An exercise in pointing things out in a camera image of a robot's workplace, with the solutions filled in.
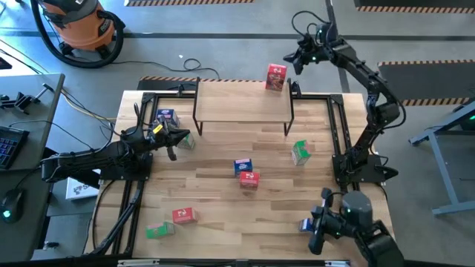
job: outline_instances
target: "hazard stripe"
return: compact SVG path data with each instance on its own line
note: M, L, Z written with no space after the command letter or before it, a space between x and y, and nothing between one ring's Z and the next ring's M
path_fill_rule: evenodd
M140 81L169 81L169 82L196 82L196 78L183 77L161 77L161 76L144 76ZM200 79L201 82L264 82L259 80L245 79Z
M361 6L356 7L362 12L400 12L400 13L452 13L452 14L473 14L475 8L468 7L379 7Z
M461 105L468 102L469 98L443 98L443 99L404 99L402 105L406 107L429 105Z
M255 0L125 0L126 7L155 7L190 4L251 4Z
M453 64L453 63L475 63L473 59L451 59L451 60L427 60L427 61L395 61L395 62L379 62L378 66L385 65L419 65L419 64Z

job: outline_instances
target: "black hose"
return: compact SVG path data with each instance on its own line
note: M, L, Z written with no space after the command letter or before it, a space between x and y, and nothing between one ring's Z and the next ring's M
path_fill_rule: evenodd
M57 59L62 62L82 68L98 68L104 67L112 63L119 56L122 46L124 44L124 27L120 19L112 12L100 11L100 15L106 19L111 19L114 22L115 30L117 31L116 44L114 49L111 52L111 55L107 59L99 60L97 62L81 62L74 59L70 59L67 56L59 52L55 47L53 42L50 40L48 33L46 32L45 26L43 25L42 17L39 12L39 4L37 0L30 0L31 10L33 11L33 17L35 19L36 26L38 27L39 34L41 35L43 42L45 43L48 50L55 56Z

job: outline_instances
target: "orange vacuum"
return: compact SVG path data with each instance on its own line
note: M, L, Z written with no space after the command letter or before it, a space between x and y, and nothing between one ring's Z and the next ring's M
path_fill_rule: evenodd
M75 67L97 68L112 63L120 54L124 41L124 23L112 12L105 11L98 0L30 0L36 26L48 50L59 60ZM42 22L39 7L63 42L58 51ZM108 45L115 39L113 50ZM96 51L101 60L77 61L73 50Z

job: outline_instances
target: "red and white box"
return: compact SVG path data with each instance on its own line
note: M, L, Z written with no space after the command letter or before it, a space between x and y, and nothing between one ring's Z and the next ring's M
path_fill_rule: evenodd
M176 224L195 223L197 221L193 208L177 209L172 211L171 215L173 216L173 223Z
M286 66L269 64L269 70L267 71L266 89L282 91L286 74Z
M240 187L254 190L258 189L260 177L259 173L243 171L239 176Z

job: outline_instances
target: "concrete floor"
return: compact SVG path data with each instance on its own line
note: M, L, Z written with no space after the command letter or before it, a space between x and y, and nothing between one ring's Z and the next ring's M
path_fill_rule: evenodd
M135 90L141 76L201 76L214 78L212 72L172 73L151 65L111 65L100 70L83 70L62 64L53 58L38 37L12 36L12 33L34 31L30 8L7 1L0 15L1 39L20 49L49 72L66 75L66 88L84 105L103 116L114 117L124 90ZM222 4L181 7L123 7L121 1L102 0L103 6L119 15L131 33L190 33L189 39L126 39L118 58L122 60L156 61L181 68L184 59L196 58L204 67L213 67L222 78L263 79L270 62L284 64L282 57L297 49L290 26L292 15L299 10L312 10L327 19L324 0L259 0L254 4ZM359 13L353 1L333 1L341 33L345 35L399 36L473 36L475 15ZM298 19L297 26L310 22L309 16ZM201 33L232 33L223 39L218 35L204 39ZM253 39L239 39L239 34L254 34ZM274 34L272 39L258 34ZM473 42L370 42L350 41L361 59L376 68L378 62L401 60L475 59ZM298 77L305 91L341 92L338 71L323 63L306 68ZM366 93L349 76L350 90ZM448 204L448 196L436 167L430 147L413 148L407 143L412 135L435 125L453 107L407 108L408 121L388 131L376 141L381 154L390 157L389 166L400 175L387 184L389 206L397 242L404 256L412 260L473 265L475 261L475 211L435 218L430 209ZM55 123L75 133L80 139L98 147L104 137L99 123L71 109L62 99ZM53 128L48 145L57 151L84 149L81 144ZM475 182L467 182L462 195L473 192ZM66 257L82 253L84 239L61 235L55 229L68 225L76 233L85 233L90 212L80 208L67 217L54 217L49 240L65 244L62 251L37 253L34 258Z

